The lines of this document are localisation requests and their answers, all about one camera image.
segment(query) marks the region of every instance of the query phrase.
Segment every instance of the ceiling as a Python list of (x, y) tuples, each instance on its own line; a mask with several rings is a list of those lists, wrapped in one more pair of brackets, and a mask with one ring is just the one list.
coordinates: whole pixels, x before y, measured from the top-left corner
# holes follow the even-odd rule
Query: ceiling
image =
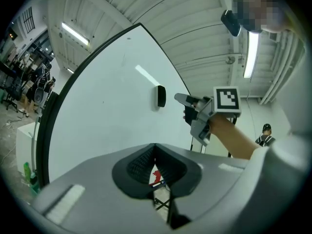
[[(231, 0), (48, 0), (48, 29), (59, 66), (75, 70), (110, 37), (141, 22), (192, 95), (209, 96), (214, 86), (236, 85), (241, 96), (263, 97), (276, 73), (271, 64), (277, 44), (267, 32), (261, 34), (253, 77), (244, 79), (247, 33), (234, 38), (222, 24), (222, 12), (229, 8)], [(62, 21), (88, 38), (89, 46), (66, 35)], [(235, 62), (227, 64), (228, 57)]]

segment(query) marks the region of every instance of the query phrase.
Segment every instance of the person's arm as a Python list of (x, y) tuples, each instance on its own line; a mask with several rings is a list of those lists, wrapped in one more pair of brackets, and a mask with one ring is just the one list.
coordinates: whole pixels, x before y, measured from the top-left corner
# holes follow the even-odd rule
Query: person's arm
[(250, 159), (254, 150), (260, 147), (222, 115), (213, 116), (209, 124), (210, 132), (217, 136), (235, 158)]

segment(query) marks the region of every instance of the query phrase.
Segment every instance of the fluorescent light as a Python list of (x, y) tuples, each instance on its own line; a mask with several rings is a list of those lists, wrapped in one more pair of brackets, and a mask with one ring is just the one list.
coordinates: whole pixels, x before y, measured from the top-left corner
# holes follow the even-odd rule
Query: fluorescent light
[(250, 78), (252, 76), (255, 60), (257, 57), (258, 43), (259, 34), (248, 32), (248, 55), (244, 71), (244, 78)]
[(73, 30), (71, 27), (69, 27), (66, 23), (62, 22), (62, 28), (64, 30), (67, 30), (70, 34), (72, 34), (74, 37), (82, 41), (84, 44), (88, 45), (89, 40), (87, 38), (84, 38), (82, 35), (77, 33), (75, 30)]
[(152, 84), (155, 86), (159, 86), (159, 82), (154, 79), (145, 69), (143, 69), (140, 65), (136, 66), (136, 70), (138, 70), (143, 76), (145, 76)]

